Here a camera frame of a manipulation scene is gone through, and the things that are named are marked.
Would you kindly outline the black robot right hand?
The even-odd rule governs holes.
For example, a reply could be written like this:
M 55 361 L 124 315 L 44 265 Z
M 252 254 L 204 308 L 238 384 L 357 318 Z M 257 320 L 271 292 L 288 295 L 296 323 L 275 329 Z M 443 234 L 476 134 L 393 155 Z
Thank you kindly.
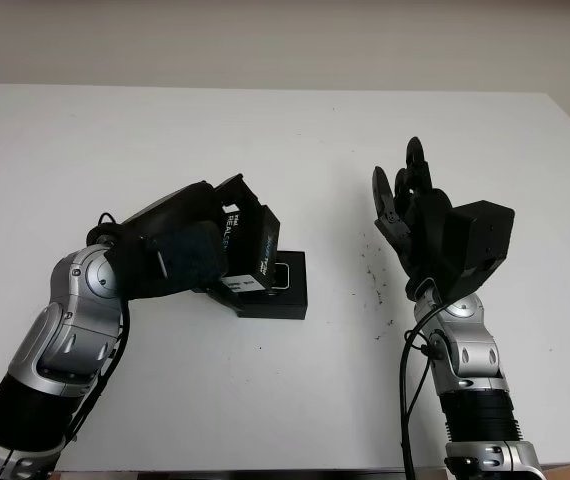
M 447 195 L 432 185 L 418 137 L 409 140 L 406 166 L 397 172 L 393 182 L 382 167 L 374 168 L 372 191 L 375 226 L 392 246 L 408 276 L 408 299 L 416 301 L 437 283 L 444 218 L 451 208 Z

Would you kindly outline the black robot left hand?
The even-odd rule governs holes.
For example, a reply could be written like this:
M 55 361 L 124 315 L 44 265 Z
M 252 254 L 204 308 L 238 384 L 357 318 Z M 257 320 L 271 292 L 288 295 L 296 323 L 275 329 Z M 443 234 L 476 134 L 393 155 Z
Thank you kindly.
M 206 181 L 188 185 L 122 223 L 101 220 L 86 244 L 108 246 L 105 257 L 125 301 L 191 290 L 239 312 L 242 301 L 223 283 L 232 262 L 224 246 L 224 208 L 230 205 L 249 214 L 260 207 L 241 174 L 216 187 Z

